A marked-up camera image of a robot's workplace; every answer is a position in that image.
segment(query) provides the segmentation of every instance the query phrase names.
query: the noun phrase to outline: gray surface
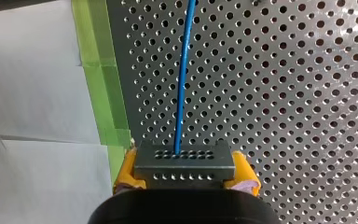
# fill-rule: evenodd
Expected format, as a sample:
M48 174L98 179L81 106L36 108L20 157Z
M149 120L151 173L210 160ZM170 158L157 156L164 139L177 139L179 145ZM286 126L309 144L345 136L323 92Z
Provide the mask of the gray surface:
M0 140L0 224L87 223L111 189L106 147Z
M243 150L282 223L358 223L358 0L256 2L199 1L183 142ZM131 134L172 144L187 1L108 3Z
M226 141L215 146L183 146L174 155L172 146L143 141L138 147L134 176L148 189L220 189L234 178L235 166Z
M99 144L71 1L0 11L0 136Z

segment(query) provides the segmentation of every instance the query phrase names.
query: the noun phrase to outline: perforated metal sheet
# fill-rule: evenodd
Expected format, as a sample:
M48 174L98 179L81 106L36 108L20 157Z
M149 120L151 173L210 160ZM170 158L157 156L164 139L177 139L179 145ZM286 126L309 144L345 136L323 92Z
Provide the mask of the perforated metal sheet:
M187 1L108 1L132 136L173 143ZM282 223L358 223L358 0L199 1L184 144L248 155Z

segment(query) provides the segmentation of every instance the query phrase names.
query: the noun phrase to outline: blue wire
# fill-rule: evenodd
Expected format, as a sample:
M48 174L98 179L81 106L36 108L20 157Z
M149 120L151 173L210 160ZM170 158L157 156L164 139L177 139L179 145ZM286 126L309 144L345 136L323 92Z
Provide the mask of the blue wire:
M196 7L196 0L188 0L187 15L185 22L185 33L183 36L182 58L180 59L179 81L178 81L178 100L176 109L176 126L175 126L175 154L180 153L180 140L182 136L182 119L183 119L183 104L185 101L185 82L186 82L186 67L188 44L190 42L191 25L193 23L194 9Z

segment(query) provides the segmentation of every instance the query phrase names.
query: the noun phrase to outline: white paper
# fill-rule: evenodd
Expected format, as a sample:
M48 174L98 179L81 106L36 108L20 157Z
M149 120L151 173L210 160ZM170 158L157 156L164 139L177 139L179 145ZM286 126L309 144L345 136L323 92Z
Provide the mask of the white paper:
M87 223L111 195L106 147L0 140L0 224Z
M71 1L0 11L0 137L99 144Z

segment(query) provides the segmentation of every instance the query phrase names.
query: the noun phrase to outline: yellow holder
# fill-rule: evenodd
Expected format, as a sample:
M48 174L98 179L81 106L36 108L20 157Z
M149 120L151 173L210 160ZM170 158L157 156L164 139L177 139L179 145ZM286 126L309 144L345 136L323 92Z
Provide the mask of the yellow holder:
M118 184L129 185L137 189L146 189L146 182L144 180L137 180L133 178L133 164L135 163L135 158L136 148L130 150L126 154L126 157L123 161L120 172L115 182L115 191L116 186ZM224 182L225 189L231 189L242 181L254 180L255 182L257 182L258 186L253 188L253 195L257 196L258 191L260 191L261 188L261 183L258 180L255 171L252 169L251 165L246 160L246 157L240 151L234 151L232 153L232 158L235 164L234 179Z

